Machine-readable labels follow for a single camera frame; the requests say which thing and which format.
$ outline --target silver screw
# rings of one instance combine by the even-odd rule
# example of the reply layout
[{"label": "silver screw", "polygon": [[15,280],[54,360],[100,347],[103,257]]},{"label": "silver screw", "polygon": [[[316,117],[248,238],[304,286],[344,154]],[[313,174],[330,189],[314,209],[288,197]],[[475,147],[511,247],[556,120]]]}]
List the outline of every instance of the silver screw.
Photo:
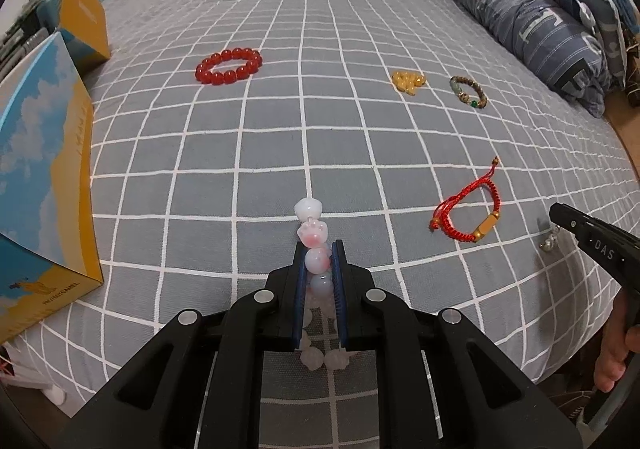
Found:
[{"label": "silver screw", "polygon": [[449,324],[458,324],[462,321],[462,314],[455,308],[447,308],[442,312],[442,318]]},{"label": "silver screw", "polygon": [[254,294],[254,299],[258,303],[268,303],[274,298],[273,292],[263,288]]},{"label": "silver screw", "polygon": [[180,312],[178,315],[178,323],[180,324],[193,324],[196,322],[198,318],[198,314],[193,310],[185,310],[184,312]]},{"label": "silver screw", "polygon": [[380,302],[384,301],[386,298],[386,294],[384,290],[380,290],[379,288],[370,288],[366,293],[367,299],[369,301]]}]

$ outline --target mattress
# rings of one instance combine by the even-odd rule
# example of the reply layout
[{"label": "mattress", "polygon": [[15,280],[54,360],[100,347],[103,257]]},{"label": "mattress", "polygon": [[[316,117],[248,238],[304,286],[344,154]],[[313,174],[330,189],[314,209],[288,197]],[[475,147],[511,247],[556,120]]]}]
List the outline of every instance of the mattress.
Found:
[{"label": "mattress", "polygon": [[[295,203],[324,204],[330,240],[412,307],[455,306],[534,380],[606,320],[618,286],[561,233],[563,202],[638,233],[638,183],[607,122],[550,92],[454,0],[106,0],[113,57],[94,101],[92,205],[104,286],[16,337],[12,357],[80,403],[180,310],[228,308],[289,265]],[[260,49],[247,81],[203,86],[226,47]],[[419,70],[415,96],[394,70]],[[480,110],[450,91],[479,82]],[[497,227],[479,243],[430,232],[434,207],[495,155]],[[472,231],[475,191],[452,211]],[[308,333],[337,346],[332,321]],[[378,446],[375,360],[308,371],[267,353],[264,447]]]}]

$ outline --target brown beaded bracelet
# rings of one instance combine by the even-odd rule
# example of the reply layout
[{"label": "brown beaded bracelet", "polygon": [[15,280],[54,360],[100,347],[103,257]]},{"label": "brown beaded bracelet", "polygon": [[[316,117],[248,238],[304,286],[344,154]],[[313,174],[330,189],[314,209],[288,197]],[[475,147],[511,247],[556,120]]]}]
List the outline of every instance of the brown beaded bracelet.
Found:
[{"label": "brown beaded bracelet", "polygon": [[[465,93],[465,91],[460,86],[460,83],[471,86],[478,94],[479,100],[472,99],[468,95],[468,93]],[[484,108],[486,106],[486,103],[488,103],[486,95],[484,95],[481,86],[473,79],[469,79],[468,77],[463,77],[460,75],[454,75],[449,80],[449,86],[451,86],[453,93],[458,96],[458,99],[460,99],[461,102],[468,104],[472,108]]]}]

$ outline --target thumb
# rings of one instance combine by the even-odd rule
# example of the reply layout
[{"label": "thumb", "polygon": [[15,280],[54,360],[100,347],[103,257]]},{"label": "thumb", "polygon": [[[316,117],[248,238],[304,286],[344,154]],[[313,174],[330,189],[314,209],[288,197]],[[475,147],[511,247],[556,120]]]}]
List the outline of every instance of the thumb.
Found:
[{"label": "thumb", "polygon": [[635,353],[640,353],[640,326],[633,326],[626,332],[625,343],[627,348]]}]

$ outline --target red beaded bracelet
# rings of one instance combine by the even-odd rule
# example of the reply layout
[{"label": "red beaded bracelet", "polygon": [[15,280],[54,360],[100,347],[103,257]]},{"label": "red beaded bracelet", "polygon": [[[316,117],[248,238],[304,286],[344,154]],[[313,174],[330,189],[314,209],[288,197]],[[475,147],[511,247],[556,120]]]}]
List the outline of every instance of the red beaded bracelet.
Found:
[{"label": "red beaded bracelet", "polygon": [[[449,238],[457,239],[458,241],[478,241],[484,238],[484,236],[496,224],[498,218],[500,218],[500,195],[498,195],[498,188],[495,187],[495,184],[490,180],[494,175],[495,167],[498,165],[498,162],[498,157],[496,156],[491,162],[491,169],[484,176],[481,176],[478,180],[466,186],[458,194],[450,196],[444,202],[439,204],[433,212],[429,228],[432,231],[442,228],[442,231],[449,236]],[[449,212],[466,195],[475,191],[481,185],[486,185],[489,188],[491,197],[494,199],[494,210],[480,225],[478,225],[478,227],[476,227],[476,230],[473,233],[461,233],[453,227],[451,220],[449,220]]]},{"label": "red beaded bracelet", "polygon": [[[227,70],[225,73],[211,71],[211,68],[219,65],[223,61],[232,59],[246,59],[246,63],[235,70]],[[222,52],[206,57],[196,67],[196,79],[202,84],[221,85],[235,83],[236,80],[247,79],[251,74],[255,74],[262,66],[262,56],[257,50],[251,48],[228,48]]]}]

